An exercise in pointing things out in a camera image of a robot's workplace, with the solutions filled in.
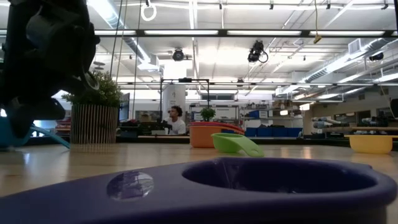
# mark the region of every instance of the ceiling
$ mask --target ceiling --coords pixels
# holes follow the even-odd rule
[[[149,22],[140,17],[140,1],[91,0],[111,1],[117,12],[121,11],[121,18],[126,18],[125,25],[130,29],[191,29],[189,0],[152,0],[156,6],[157,14]],[[331,9],[326,10],[326,1],[318,0],[318,28],[339,30],[381,30],[396,29],[395,13],[392,9],[393,0],[388,0],[389,8],[381,10],[383,0],[331,0]],[[311,29],[316,26],[315,10],[303,10],[313,7],[313,0],[274,0],[274,10],[269,10],[270,1],[260,0],[223,0],[224,8],[218,7],[219,0],[197,0],[197,14],[193,15],[195,29]],[[341,8],[347,4],[347,10],[340,13]],[[107,22],[88,0],[88,9],[92,23],[96,29],[110,29]],[[294,7],[289,10],[280,10],[283,7]],[[375,7],[372,10],[359,10]],[[145,10],[147,17],[152,11]],[[0,29],[7,28],[8,6],[7,1],[0,0]],[[269,61],[254,68],[248,63],[249,49],[256,40],[262,40],[265,46],[271,45]],[[187,55],[193,55],[193,41],[191,37],[141,37],[139,45],[150,55],[154,54],[160,59],[160,64],[171,62],[170,51],[179,47]],[[313,39],[297,38],[253,38],[253,37],[196,37],[197,64],[200,78],[210,78],[219,82],[236,81],[237,78],[246,78],[250,82],[292,82],[294,74],[305,73],[326,60],[344,52],[348,43],[354,39],[322,39],[313,44]],[[300,44],[301,50],[294,53]],[[389,49],[385,52],[385,60],[394,58],[396,50]],[[159,72],[148,72],[136,68],[136,57],[131,48],[121,38],[102,38],[97,49],[95,61],[105,63],[104,69],[111,70],[119,82],[133,82],[134,74],[137,81],[150,82],[159,80]],[[192,60],[182,62],[187,67],[188,77],[194,77]],[[364,60],[342,68],[337,73],[352,75],[364,70]]]

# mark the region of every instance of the person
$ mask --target person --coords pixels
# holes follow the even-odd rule
[[[170,135],[179,135],[185,134],[186,127],[185,122],[181,119],[182,109],[179,106],[172,106],[172,109],[169,111],[169,118],[166,118],[165,121],[167,124],[172,126],[170,130]]]

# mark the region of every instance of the wooden planter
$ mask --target wooden planter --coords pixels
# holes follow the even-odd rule
[[[72,144],[109,144],[116,142],[118,108],[73,105],[70,142]]]

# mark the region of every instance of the computer monitor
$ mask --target computer monitor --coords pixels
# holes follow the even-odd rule
[[[130,110],[130,93],[125,94],[121,97],[122,103],[119,108],[119,121],[125,121],[129,119]]]

